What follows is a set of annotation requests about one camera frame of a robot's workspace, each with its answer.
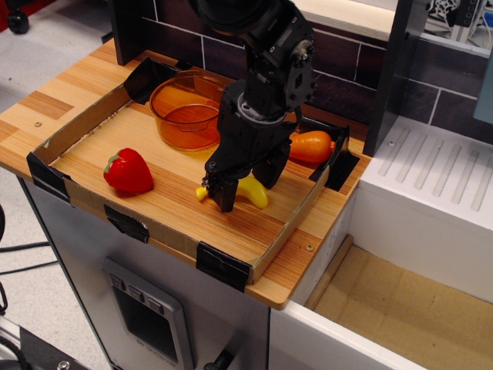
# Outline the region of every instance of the open drawer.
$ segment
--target open drawer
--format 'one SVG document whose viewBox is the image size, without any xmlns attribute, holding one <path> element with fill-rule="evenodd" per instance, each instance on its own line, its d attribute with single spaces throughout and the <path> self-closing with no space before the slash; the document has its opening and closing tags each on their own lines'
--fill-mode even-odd
<svg viewBox="0 0 493 370">
<path fill-rule="evenodd" d="M 355 247 L 272 311 L 269 369 L 491 369 L 493 305 Z"/>
</svg>

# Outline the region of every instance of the white panel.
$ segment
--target white panel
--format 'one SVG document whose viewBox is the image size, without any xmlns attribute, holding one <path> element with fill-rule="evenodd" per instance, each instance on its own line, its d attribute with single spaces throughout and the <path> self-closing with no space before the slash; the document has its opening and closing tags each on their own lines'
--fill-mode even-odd
<svg viewBox="0 0 493 370">
<path fill-rule="evenodd" d="M 294 302 L 270 316 L 269 370 L 424 370 Z"/>
<path fill-rule="evenodd" d="M 493 302 L 492 158 L 488 144 L 400 117 L 361 178 L 354 243 Z"/>
</svg>

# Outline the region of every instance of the black knob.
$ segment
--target black knob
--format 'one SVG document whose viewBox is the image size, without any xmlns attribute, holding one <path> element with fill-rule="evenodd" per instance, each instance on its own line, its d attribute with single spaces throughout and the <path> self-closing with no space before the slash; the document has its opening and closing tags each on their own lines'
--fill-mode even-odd
<svg viewBox="0 0 493 370">
<path fill-rule="evenodd" d="M 203 367 L 203 370 L 226 370 L 233 362 L 233 355 L 228 351 L 222 351 L 215 362 L 209 362 Z"/>
<path fill-rule="evenodd" d="M 29 30 L 28 16 L 19 9 L 8 15 L 7 23 L 8 28 L 14 33 L 23 34 Z"/>
</svg>

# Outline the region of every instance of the orange plastic bowl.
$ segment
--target orange plastic bowl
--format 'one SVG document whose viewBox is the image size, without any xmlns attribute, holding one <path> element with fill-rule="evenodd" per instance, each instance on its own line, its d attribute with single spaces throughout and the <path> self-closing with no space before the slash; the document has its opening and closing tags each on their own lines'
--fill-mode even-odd
<svg viewBox="0 0 493 370">
<path fill-rule="evenodd" d="M 179 72 L 154 90 L 149 106 L 161 138 L 182 150 L 207 148 L 220 140 L 217 117 L 221 81 L 200 72 Z"/>
</svg>

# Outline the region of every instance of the toy banana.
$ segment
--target toy banana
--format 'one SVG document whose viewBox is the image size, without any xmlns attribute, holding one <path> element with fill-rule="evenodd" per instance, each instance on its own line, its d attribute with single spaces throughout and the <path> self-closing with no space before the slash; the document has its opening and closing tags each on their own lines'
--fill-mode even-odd
<svg viewBox="0 0 493 370">
<path fill-rule="evenodd" d="M 202 200 L 207 195 L 205 187 L 196 189 L 198 200 Z M 255 177 L 244 177 L 238 181 L 236 196 L 246 197 L 250 202 L 259 208 L 265 208 L 269 204 L 269 198 L 265 187 Z"/>
</svg>

